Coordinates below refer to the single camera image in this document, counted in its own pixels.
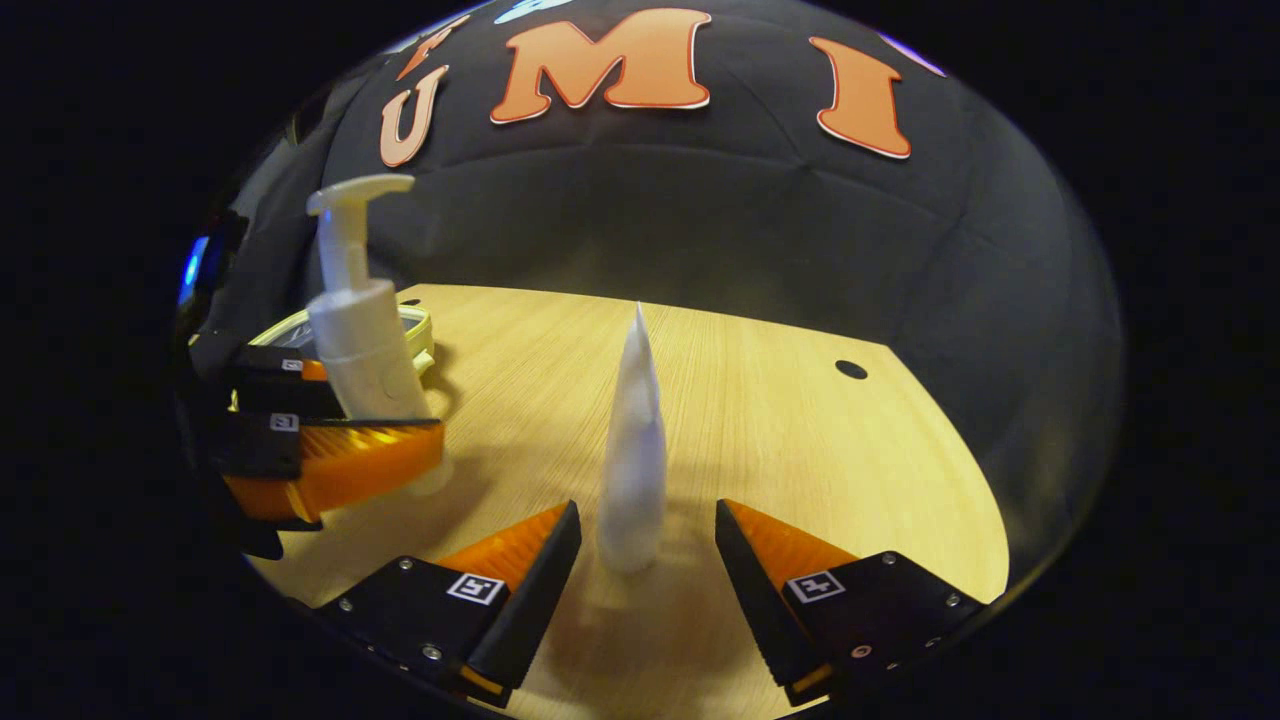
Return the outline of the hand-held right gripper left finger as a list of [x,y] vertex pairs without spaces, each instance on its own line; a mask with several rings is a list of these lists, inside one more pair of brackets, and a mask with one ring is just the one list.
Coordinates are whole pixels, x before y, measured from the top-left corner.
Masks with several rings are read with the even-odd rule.
[[506,708],[582,543],[568,500],[445,559],[402,555],[315,609],[320,628],[413,684]]

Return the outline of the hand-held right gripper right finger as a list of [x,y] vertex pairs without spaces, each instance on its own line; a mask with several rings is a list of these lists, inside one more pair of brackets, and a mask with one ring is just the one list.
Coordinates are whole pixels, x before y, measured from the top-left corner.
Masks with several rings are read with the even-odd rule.
[[987,606],[896,550],[856,556],[731,498],[716,547],[787,701],[861,698],[964,637]]

